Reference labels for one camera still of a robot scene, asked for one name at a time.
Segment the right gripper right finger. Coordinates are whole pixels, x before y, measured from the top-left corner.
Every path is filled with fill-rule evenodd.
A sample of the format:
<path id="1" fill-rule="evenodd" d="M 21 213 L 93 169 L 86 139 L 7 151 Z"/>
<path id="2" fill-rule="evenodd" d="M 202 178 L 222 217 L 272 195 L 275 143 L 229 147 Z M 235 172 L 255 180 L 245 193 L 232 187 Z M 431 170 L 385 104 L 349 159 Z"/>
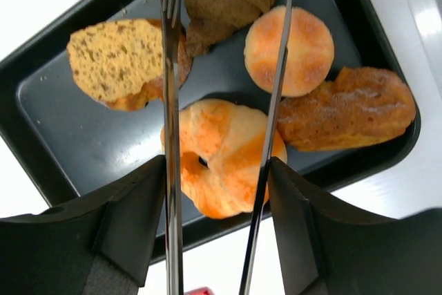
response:
<path id="1" fill-rule="evenodd" d="M 351 205 L 278 158 L 269 192 L 286 294 L 440 294 L 441 210 L 400 220 Z"/>

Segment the metal serving tongs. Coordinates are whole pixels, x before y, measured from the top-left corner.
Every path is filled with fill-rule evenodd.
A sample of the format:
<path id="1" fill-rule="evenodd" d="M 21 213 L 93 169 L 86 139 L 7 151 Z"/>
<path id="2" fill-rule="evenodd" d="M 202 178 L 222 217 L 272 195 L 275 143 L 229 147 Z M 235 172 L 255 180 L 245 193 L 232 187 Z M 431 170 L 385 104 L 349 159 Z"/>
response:
<path id="1" fill-rule="evenodd" d="M 166 274 L 168 294 L 183 294 L 182 269 L 182 209 L 178 196 L 180 183 L 180 136 L 178 115 L 178 60 L 177 50 L 180 36 L 181 0 L 160 0 L 162 21 L 162 43 L 164 63 L 164 152 L 166 156 Z M 285 6 L 282 37 L 276 66 L 276 77 L 269 104 L 267 128 L 260 161 L 260 172 L 256 198 L 251 217 L 247 249 L 242 268 L 240 294 L 248 294 L 251 286 L 253 264 L 258 243 L 258 232 L 262 220 L 265 189 L 269 176 L 269 164 L 276 134 L 278 107 L 284 81 L 288 39 L 291 28 L 292 0 Z"/>

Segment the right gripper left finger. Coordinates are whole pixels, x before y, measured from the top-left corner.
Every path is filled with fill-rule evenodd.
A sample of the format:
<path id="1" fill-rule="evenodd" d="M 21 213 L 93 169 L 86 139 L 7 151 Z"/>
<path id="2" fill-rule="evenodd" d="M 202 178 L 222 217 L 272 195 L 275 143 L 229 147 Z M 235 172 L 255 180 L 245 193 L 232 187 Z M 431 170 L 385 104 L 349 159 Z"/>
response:
<path id="1" fill-rule="evenodd" d="M 2 294 L 136 294 L 164 199 L 159 155 L 38 215 L 1 220 Z"/>

